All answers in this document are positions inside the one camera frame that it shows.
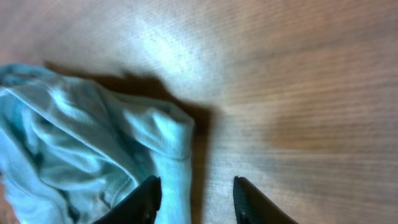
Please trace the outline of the light blue t-shirt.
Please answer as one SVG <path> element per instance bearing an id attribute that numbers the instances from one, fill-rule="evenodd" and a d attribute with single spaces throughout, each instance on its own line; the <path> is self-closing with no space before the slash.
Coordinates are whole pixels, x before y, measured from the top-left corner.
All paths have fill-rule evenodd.
<path id="1" fill-rule="evenodd" d="M 193 119 L 166 101 L 26 64 L 1 67 L 1 174 L 22 223 L 93 223 L 150 175 L 157 223 L 190 223 Z"/>

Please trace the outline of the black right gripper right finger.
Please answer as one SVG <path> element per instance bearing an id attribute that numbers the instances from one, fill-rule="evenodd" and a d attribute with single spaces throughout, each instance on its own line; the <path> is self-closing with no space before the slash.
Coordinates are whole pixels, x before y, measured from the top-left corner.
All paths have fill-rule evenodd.
<path id="1" fill-rule="evenodd" d="M 237 224 L 297 224 L 245 177 L 234 178 Z"/>

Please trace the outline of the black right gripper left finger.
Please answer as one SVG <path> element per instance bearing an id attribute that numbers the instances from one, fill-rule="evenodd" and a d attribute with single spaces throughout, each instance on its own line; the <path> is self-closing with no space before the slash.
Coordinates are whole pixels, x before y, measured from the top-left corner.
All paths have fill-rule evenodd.
<path id="1" fill-rule="evenodd" d="M 149 176 L 94 224 L 154 224 L 161 201 L 161 179 Z"/>

